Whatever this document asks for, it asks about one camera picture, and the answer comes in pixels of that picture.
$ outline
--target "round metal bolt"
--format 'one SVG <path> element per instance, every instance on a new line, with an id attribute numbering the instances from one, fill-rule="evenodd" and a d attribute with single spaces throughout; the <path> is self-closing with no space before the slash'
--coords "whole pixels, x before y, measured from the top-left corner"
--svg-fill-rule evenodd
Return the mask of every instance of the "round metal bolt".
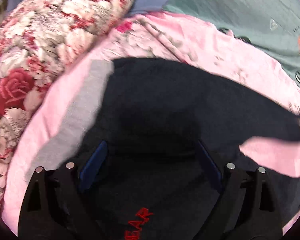
<path id="1" fill-rule="evenodd" d="M 233 170 L 235 168 L 235 165 L 233 163 L 227 163 L 227 168 L 229 170 Z"/>
<path id="2" fill-rule="evenodd" d="M 41 166 L 35 168 L 36 173 L 40 173 L 41 171 L 43 171 L 43 168 Z"/>
<path id="3" fill-rule="evenodd" d="M 73 167 L 74 167 L 74 163 L 73 162 L 70 162 L 70 163 L 66 164 L 66 168 L 67 169 L 72 169 Z"/>
<path id="4" fill-rule="evenodd" d="M 258 171 L 262 174 L 266 173 L 266 169 L 264 167 L 259 167 Z"/>

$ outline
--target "black garment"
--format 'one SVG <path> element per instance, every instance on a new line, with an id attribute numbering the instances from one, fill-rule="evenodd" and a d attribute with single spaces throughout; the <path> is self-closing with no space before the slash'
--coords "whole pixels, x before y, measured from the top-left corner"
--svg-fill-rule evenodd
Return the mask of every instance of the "black garment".
<path id="1" fill-rule="evenodd" d="M 239 151 L 247 139 L 300 141 L 300 116 L 236 82 L 164 59 L 114 65 L 78 152 L 84 160 L 101 140 L 108 143 L 99 174 L 105 179 L 86 193 L 86 203 L 110 239 L 123 239 L 142 207 L 154 213 L 143 240 L 194 237 L 218 198 L 194 157 L 198 140 L 224 163 L 251 171 L 258 165 Z M 266 170 L 284 226 L 300 209 L 300 178 Z"/>

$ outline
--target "floral pillow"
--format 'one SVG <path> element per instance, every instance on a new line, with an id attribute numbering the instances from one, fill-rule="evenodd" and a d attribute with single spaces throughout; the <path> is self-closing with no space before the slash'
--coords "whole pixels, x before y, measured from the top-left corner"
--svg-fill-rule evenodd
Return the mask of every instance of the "floral pillow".
<path id="1" fill-rule="evenodd" d="M 133 0 L 24 0 L 0 25 L 0 207 L 14 149 L 55 79 Z"/>

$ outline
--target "floral blanket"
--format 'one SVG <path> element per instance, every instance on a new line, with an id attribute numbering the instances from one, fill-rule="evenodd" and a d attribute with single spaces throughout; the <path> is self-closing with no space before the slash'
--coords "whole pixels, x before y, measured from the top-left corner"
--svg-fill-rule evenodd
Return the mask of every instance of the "floral blanket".
<path id="1" fill-rule="evenodd" d="M 19 213 L 27 188 L 25 174 L 40 148 L 58 133 L 67 107 L 89 73 L 91 61 L 121 57 L 163 57 L 186 62 L 232 79 L 286 109 L 300 113 L 300 89 L 282 70 L 280 63 L 261 50 L 235 39 L 231 33 L 225 35 L 214 25 L 191 16 L 166 12 L 125 19 L 52 85 L 23 133 L 11 160 L 2 212 L 2 219 L 13 232 L 18 230 Z M 264 167 L 291 177 L 300 176 L 299 142 L 251 138 L 241 146 L 241 151 Z M 299 215 L 284 227 L 284 232 Z"/>
<path id="2" fill-rule="evenodd" d="M 0 25 L 0 206 L 7 169 L 50 85 L 133 0 L 24 0 Z"/>

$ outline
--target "pink blanket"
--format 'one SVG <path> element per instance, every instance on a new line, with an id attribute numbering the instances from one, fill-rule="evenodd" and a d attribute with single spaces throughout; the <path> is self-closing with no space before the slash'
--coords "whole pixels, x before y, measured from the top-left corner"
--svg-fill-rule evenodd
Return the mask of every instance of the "pink blanket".
<path id="1" fill-rule="evenodd" d="M 299 88 L 282 70 L 279 62 L 261 50 L 220 33 L 214 25 L 191 16 L 160 12 L 126 19 L 72 71 L 52 85 L 23 133 L 10 164 L 2 213 L 2 218 L 13 232 L 17 233 L 19 212 L 27 187 L 24 175 L 42 145 L 58 132 L 67 106 L 88 73 L 91 60 L 119 57 L 163 57 L 186 62 L 230 78 L 294 113 L 300 113 Z M 300 176 L 300 143 L 251 138 L 241 146 L 241 150 L 262 166 L 292 177 Z M 283 229 L 284 233 L 299 215 Z"/>

